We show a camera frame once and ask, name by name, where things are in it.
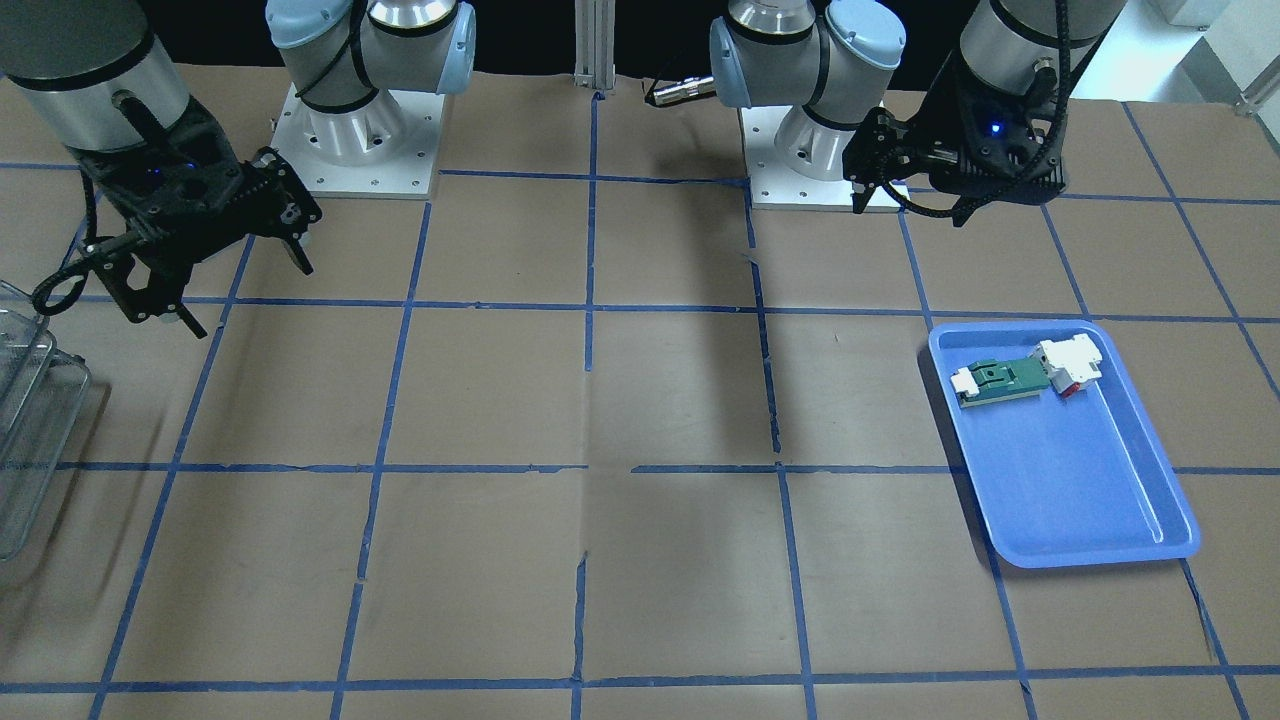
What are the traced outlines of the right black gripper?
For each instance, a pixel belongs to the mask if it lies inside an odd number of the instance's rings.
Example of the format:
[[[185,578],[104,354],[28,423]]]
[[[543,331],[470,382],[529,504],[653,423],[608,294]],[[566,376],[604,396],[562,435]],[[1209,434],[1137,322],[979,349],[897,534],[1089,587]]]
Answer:
[[[100,240],[86,259],[129,322],[173,315],[207,337],[184,305],[186,286],[197,264],[247,234],[282,241],[294,266],[314,274],[305,245],[323,210],[278,149],[241,160],[195,99],[170,126],[137,95],[111,105],[138,143],[72,154],[125,220],[124,234]]]

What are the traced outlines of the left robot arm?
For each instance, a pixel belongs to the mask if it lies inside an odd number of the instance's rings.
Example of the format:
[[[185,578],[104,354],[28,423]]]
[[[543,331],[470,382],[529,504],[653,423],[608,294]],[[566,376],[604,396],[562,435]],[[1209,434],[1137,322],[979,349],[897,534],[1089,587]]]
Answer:
[[[654,108],[716,96],[727,108],[785,108],[783,164],[876,193],[901,211],[963,227],[993,202],[1042,206],[1069,183],[1068,104],[1120,1],[980,1],[916,113],[883,96],[908,29],[878,1],[731,1],[709,31],[710,74],[660,87]]]

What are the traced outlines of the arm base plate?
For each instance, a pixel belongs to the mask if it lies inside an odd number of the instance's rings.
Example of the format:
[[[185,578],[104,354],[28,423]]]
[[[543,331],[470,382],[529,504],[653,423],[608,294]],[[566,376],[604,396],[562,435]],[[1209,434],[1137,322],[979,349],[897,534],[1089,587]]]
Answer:
[[[271,146],[317,199],[429,200],[448,101],[392,90],[353,111],[328,114],[289,88]]]
[[[801,106],[739,111],[753,204],[790,211],[851,211],[859,188],[844,174],[855,129],[828,127]]]

